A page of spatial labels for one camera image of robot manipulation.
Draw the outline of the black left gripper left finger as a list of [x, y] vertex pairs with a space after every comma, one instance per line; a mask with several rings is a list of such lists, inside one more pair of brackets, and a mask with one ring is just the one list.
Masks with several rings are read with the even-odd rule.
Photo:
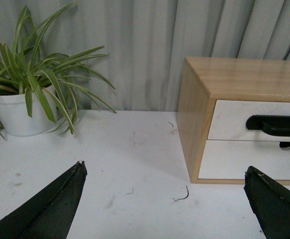
[[40, 192], [0, 220], [0, 239], [65, 239], [88, 172], [77, 162]]

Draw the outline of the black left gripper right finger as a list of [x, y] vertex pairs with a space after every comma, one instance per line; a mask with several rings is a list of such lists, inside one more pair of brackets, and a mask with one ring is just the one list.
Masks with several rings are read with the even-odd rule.
[[267, 239], [290, 239], [290, 190], [249, 166], [244, 191]]

